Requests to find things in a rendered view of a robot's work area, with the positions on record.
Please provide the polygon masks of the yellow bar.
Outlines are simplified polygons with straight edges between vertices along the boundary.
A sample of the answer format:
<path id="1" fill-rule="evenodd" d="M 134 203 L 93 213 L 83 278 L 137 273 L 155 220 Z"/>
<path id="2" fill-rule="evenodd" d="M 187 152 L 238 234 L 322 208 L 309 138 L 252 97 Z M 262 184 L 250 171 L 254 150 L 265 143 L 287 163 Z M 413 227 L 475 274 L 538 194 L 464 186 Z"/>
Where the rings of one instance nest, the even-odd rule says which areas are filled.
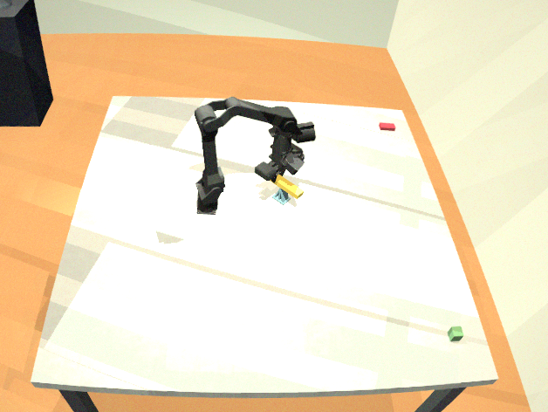
<path id="1" fill-rule="evenodd" d="M 296 199 L 299 199 L 304 194 L 304 191 L 294 185 L 293 183 L 289 182 L 287 179 L 282 177 L 281 175 L 277 175 L 277 179 L 274 182 L 279 188 L 290 194 L 291 196 L 295 197 Z"/>

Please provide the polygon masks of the pink rectangular bar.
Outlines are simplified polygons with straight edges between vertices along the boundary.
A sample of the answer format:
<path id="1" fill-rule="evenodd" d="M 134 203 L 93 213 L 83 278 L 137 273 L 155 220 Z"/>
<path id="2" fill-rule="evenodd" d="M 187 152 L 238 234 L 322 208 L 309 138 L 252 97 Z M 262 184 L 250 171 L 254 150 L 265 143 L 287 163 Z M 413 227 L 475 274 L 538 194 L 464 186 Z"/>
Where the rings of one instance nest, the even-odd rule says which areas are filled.
<path id="1" fill-rule="evenodd" d="M 392 124 L 392 123 L 380 123 L 379 126 L 380 126 L 380 130 L 390 130 L 395 132 L 395 129 L 396 129 L 395 124 Z"/>

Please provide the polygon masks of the small green cube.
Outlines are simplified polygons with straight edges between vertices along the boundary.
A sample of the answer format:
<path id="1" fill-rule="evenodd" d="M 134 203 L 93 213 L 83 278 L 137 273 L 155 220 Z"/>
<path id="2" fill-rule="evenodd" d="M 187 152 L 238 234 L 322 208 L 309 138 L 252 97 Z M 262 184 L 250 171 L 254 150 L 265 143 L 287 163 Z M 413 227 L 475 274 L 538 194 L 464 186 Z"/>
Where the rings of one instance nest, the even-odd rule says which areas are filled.
<path id="1" fill-rule="evenodd" d="M 448 330 L 449 342 L 451 341 L 460 341 L 463 335 L 463 330 L 461 326 L 452 326 Z"/>

